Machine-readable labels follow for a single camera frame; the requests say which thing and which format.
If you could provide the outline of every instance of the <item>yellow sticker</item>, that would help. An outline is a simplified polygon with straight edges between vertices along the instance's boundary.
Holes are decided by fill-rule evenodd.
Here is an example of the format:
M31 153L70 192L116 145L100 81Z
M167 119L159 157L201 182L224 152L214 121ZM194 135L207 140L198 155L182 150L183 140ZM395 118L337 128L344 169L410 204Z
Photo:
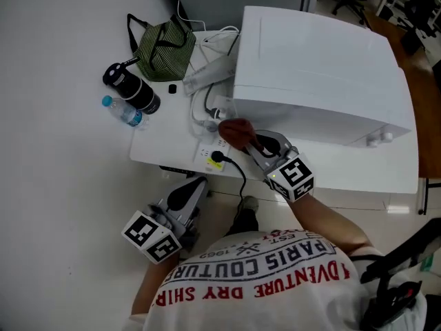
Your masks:
M215 161L213 161L211 158L207 158L207 163L210 164L211 166L217 168L217 169L222 169L222 163L217 163Z

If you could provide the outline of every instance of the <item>white wall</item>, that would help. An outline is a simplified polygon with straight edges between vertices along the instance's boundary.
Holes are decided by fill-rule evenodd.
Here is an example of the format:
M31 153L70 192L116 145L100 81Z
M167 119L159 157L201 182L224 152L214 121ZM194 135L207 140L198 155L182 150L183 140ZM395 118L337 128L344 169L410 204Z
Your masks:
M0 329L118 330L146 260L120 236L151 167L101 105L125 16L168 0L0 0Z

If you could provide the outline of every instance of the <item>blue bottle cap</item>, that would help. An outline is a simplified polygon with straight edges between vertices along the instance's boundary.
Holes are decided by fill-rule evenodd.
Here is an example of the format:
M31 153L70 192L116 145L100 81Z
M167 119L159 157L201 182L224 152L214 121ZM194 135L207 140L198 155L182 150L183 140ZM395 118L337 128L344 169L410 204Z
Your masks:
M112 102L113 99L111 98L111 96L104 96L101 103L103 104L103 106L108 107L110 106L110 104L112 104Z

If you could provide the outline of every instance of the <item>brown cloth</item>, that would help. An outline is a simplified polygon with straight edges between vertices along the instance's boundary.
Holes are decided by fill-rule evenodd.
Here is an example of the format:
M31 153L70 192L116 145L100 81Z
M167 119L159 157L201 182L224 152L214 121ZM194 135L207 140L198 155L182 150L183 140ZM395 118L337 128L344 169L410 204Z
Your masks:
M219 124L218 131L220 137L237 150L245 150L245 146L250 143L258 150L263 151L263 146L257 140L253 125L246 119L224 120Z

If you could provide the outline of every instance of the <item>white appliance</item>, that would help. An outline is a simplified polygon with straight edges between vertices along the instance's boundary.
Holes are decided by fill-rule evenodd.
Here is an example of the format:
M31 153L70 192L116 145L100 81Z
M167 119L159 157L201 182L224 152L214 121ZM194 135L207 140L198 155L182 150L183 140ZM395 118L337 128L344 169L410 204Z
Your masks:
M255 129L376 147L412 129L405 88L379 34L308 12L245 7L233 98Z

